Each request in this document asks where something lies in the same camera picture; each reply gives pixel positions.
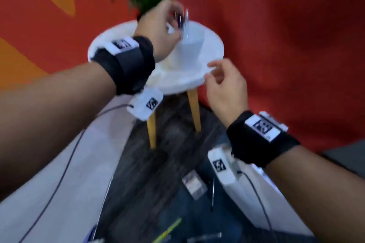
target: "round white table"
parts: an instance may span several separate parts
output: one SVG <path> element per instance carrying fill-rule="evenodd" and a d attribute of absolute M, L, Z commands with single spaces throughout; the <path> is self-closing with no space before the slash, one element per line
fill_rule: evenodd
<path fill-rule="evenodd" d="M 198 103 L 197 87 L 204 83 L 204 74 L 210 71 L 208 62 L 221 59 L 224 55 L 224 46 L 221 38 L 209 28 L 202 24 L 190 21 L 189 25 L 198 25 L 204 29 L 204 42 L 198 57 L 198 65 L 193 71 L 176 71 L 169 67 L 169 57 L 156 64 L 151 76 L 147 81 L 147 86 L 157 87 L 164 95 L 171 95 L 187 92 L 189 104 L 193 116 L 196 131 L 201 130 L 200 113 Z M 137 28 L 137 21 L 128 21 L 107 29 L 98 35 L 89 46 L 88 60 L 95 55 L 98 47 L 104 43 L 115 41 L 126 36 L 132 36 Z M 153 113 L 147 120 L 148 135 L 151 148 L 156 147 L 156 115 Z"/>

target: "white tabletop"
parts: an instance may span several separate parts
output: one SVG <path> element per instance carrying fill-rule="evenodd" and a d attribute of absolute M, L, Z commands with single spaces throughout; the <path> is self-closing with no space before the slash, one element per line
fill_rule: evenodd
<path fill-rule="evenodd" d="M 209 72 L 207 63 L 221 59 L 224 55 L 224 46 L 221 38 L 202 24 L 190 21 L 189 25 L 199 25 L 205 31 L 205 37 L 198 61 L 199 66 L 193 71 L 176 71 L 169 67 L 169 58 L 159 62 L 147 81 L 147 86 L 159 88 L 163 94 L 176 94 L 188 89 L 196 88 L 204 83 L 204 74 Z M 137 21 L 129 21 L 107 29 L 98 35 L 90 44 L 88 60 L 95 55 L 98 47 L 104 43 L 132 36 L 137 28 Z"/>

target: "leg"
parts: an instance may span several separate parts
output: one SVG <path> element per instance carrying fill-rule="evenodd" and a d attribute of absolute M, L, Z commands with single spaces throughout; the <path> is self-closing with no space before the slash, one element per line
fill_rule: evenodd
<path fill-rule="evenodd" d="M 148 137 L 150 138 L 151 149 L 156 148 L 156 111 L 147 120 Z"/>
<path fill-rule="evenodd" d="M 195 88 L 195 89 L 188 90 L 187 93 L 188 93 L 188 98 L 189 98 L 191 114 L 193 115 L 195 130 L 197 132 L 200 132 L 202 130 L 202 127 L 200 125 L 198 91 Z"/>

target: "wire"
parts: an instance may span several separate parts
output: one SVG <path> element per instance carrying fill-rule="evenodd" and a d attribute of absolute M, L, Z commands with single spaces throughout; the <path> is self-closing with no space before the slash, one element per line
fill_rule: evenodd
<path fill-rule="evenodd" d="M 243 174 L 243 175 L 245 175 L 245 176 L 246 176 L 246 178 L 247 178 L 247 180 L 250 182 L 250 184 L 251 184 L 251 186 L 252 186 L 252 189 L 253 189 L 253 191 L 255 192 L 255 194 L 256 194 L 256 196 L 257 196 L 258 201 L 260 202 L 260 205 L 261 205 L 262 211 L 263 211 L 263 213 L 264 213 L 264 215 L 265 215 L 265 218 L 266 218 L 267 224 L 269 225 L 269 229 L 270 229 L 270 232 L 271 232 L 271 234 L 272 234 L 272 237 L 274 238 L 274 241 L 277 243 L 276 235 L 275 235 L 275 233 L 274 233 L 273 227 L 271 226 L 271 222 L 270 222 L 269 216 L 268 216 L 268 215 L 267 215 L 267 213 L 266 213 L 266 209 L 265 209 L 265 207 L 263 206 L 263 203 L 262 203 L 262 201 L 261 201 L 261 198 L 260 198 L 260 196 L 258 195 L 257 190 L 256 190 L 255 186 L 253 185 L 253 182 L 251 181 L 251 179 L 249 178 L 249 176 L 248 176 L 245 172 L 237 171 L 237 174 Z"/>
<path fill-rule="evenodd" d="M 94 120 L 96 120 L 96 119 L 97 119 L 97 118 L 99 118 L 100 116 L 102 116 L 102 115 L 104 115 L 104 114 L 106 114 L 106 113 L 108 113 L 108 112 L 110 112 L 110 111 L 113 111 L 113 110 L 116 110 L 116 109 L 119 109 L 119 108 L 124 108 L 124 107 L 131 107 L 131 108 L 133 108 L 133 105 L 130 105 L 130 104 L 122 104 L 122 105 L 118 105 L 118 106 L 112 107 L 112 108 L 107 109 L 107 110 L 105 110 L 104 112 L 102 112 L 102 113 L 98 114 L 98 115 L 95 117 L 95 119 L 94 119 Z M 70 166 L 71 159 L 72 159 L 73 155 L 75 154 L 76 148 L 78 147 L 78 145 L 79 145 L 79 143 L 80 143 L 80 140 L 83 138 L 83 135 L 84 135 L 84 133 L 85 133 L 86 129 L 85 129 L 85 130 L 83 130 L 83 131 L 81 132 L 80 137 L 79 137 L 79 139 L 77 140 L 77 142 L 76 142 L 76 144 L 75 144 L 75 147 L 74 147 L 74 148 L 73 148 L 73 150 L 72 150 L 71 156 L 70 156 L 70 158 L 69 158 L 69 160 L 68 160 L 68 162 L 67 162 L 67 164 L 66 164 L 65 170 L 63 171 L 62 176 L 61 176 L 60 180 L 58 181 L 58 184 L 57 184 L 57 186 L 56 186 L 55 190 L 53 191 L 53 193 L 52 193 L 51 197 L 49 198 L 49 200 L 48 200 L 47 204 L 44 206 L 43 210 L 40 212 L 40 214 L 38 215 L 38 217 L 35 219 L 35 221 L 33 222 L 33 224 L 30 226 L 30 228 L 27 230 L 27 232 L 23 235 L 23 237 L 21 238 L 21 240 L 20 240 L 18 243 L 22 243 L 22 242 L 24 241 L 24 239 L 28 236 L 28 234 L 29 234 L 29 233 L 33 230 L 33 228 L 34 228 L 34 227 L 35 227 L 35 225 L 38 223 L 39 219 L 42 217 L 42 215 L 44 214 L 44 212 L 45 212 L 45 211 L 46 211 L 46 209 L 48 208 L 49 204 L 51 203 L 51 201 L 52 201 L 52 199 L 53 199 L 54 195 L 57 193 L 57 191 L 58 191 L 58 189 L 59 189 L 59 187 L 60 187 L 60 185 L 61 185 L 61 183 L 62 183 L 62 181 L 63 181 L 63 178 L 64 178 L 64 177 L 65 177 L 65 175 L 66 175 L 67 169 L 68 169 L 68 167 Z"/>

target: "pen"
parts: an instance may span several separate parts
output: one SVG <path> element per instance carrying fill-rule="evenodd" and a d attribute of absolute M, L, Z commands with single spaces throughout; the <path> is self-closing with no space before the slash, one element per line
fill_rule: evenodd
<path fill-rule="evenodd" d="M 212 186 L 212 203 L 210 205 L 210 212 L 213 213 L 213 206 L 214 206 L 214 183 L 215 179 L 213 179 L 213 186 Z"/>

